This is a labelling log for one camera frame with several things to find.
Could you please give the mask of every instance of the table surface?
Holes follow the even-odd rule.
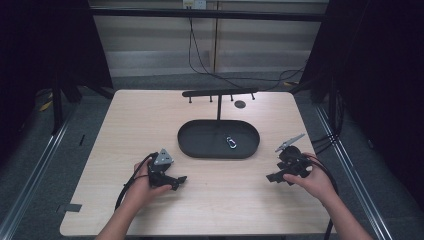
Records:
[[[182,91],[120,90],[107,112],[71,200],[80,212],[67,212],[60,227],[65,236],[97,235],[112,216],[133,166],[165,148],[175,162],[166,174],[188,176],[142,209],[128,235],[282,235],[325,232],[329,216],[321,203],[299,186],[270,183],[278,172],[275,149],[306,133],[294,145],[313,148],[293,96],[289,93],[223,96],[221,119],[243,120],[260,134],[258,150],[243,160],[194,159],[179,149],[180,127],[194,119],[216,119],[217,97],[189,103]]]

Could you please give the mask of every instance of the hand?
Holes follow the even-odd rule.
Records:
[[[141,208],[147,206],[157,196],[171,190],[171,185],[164,185],[161,187],[152,188],[149,183],[149,176],[147,173],[147,166],[151,159],[147,160],[140,170],[136,173],[134,178],[137,178],[131,187],[128,189],[121,207],[129,207],[133,211],[138,212]],[[140,163],[134,165],[134,171]]]
[[[303,153],[311,161],[320,164],[315,158],[315,155],[311,153]],[[299,176],[294,176],[291,174],[284,174],[283,178],[286,181],[295,183],[303,187],[309,194],[316,197],[321,202],[326,201],[326,199],[331,198],[336,194],[333,185],[331,184],[328,176],[317,166],[312,165],[312,171],[306,178],[301,178]]]

